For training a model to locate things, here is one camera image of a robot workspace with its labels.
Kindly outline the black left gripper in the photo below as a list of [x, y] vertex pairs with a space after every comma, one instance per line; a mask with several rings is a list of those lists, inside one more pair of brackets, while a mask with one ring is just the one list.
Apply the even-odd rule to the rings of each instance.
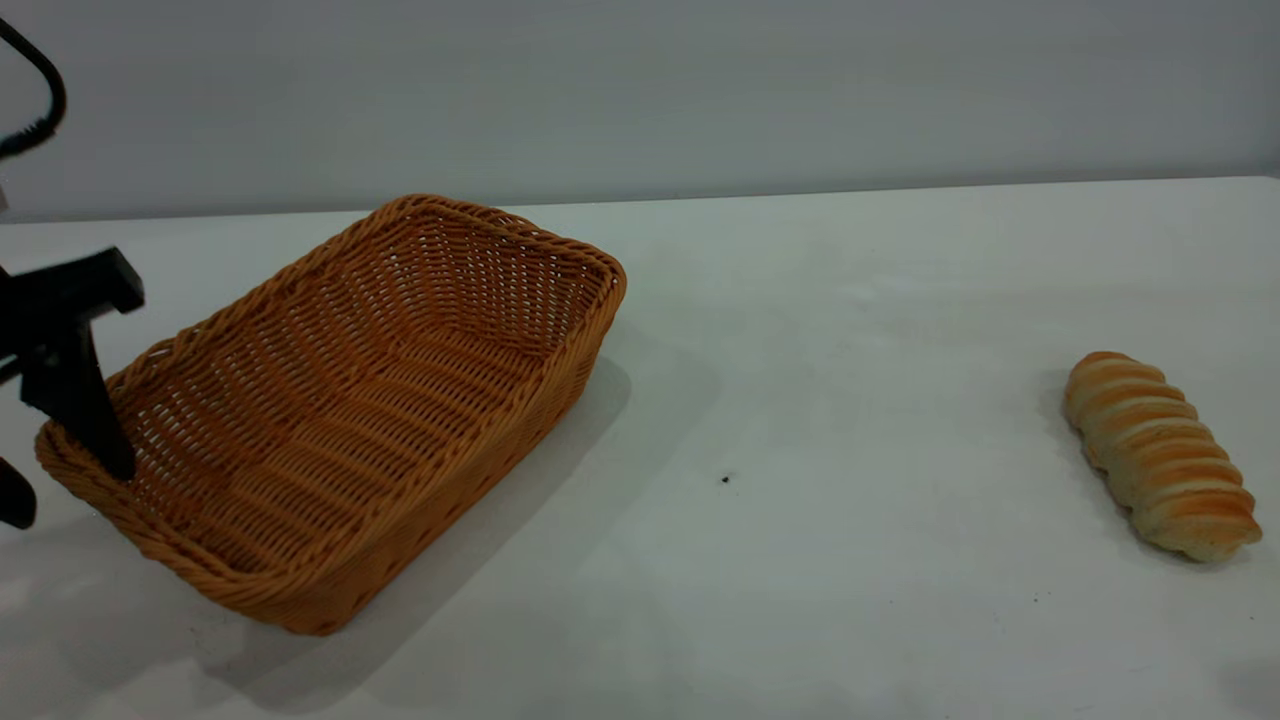
[[[22, 375], [22, 401], [67, 430], [120, 483], [134, 478], [134, 450], [108, 392], [91, 325], [111, 313], [133, 313], [145, 299], [140, 273], [119, 249], [3, 273], [3, 383]], [[1, 523], [27, 530], [37, 511], [32, 484], [3, 457]]]

